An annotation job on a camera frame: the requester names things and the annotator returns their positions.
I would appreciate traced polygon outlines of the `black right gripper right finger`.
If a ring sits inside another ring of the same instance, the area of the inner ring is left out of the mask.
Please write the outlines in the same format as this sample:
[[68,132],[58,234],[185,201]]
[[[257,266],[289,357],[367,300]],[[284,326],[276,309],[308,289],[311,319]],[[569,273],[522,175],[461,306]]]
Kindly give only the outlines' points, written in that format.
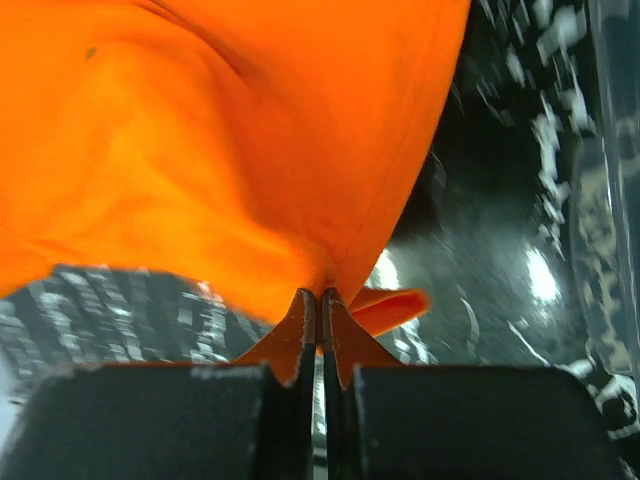
[[591,396],[553,367],[405,365],[321,307],[332,479],[622,479]]

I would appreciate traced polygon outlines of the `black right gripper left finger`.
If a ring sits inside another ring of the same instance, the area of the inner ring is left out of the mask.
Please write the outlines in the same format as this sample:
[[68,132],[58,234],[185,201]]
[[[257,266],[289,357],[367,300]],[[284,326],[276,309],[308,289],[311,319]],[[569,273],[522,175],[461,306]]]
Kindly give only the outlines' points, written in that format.
[[36,387],[5,479],[308,479],[314,296],[232,363],[74,365]]

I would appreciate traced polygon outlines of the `orange t-shirt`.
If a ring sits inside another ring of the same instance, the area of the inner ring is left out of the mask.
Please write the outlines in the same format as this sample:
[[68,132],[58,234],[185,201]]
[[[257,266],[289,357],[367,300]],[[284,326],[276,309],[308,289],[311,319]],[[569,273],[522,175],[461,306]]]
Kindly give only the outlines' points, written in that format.
[[427,156],[466,1],[5,1],[1,290],[56,265],[167,271],[280,321],[366,280]]

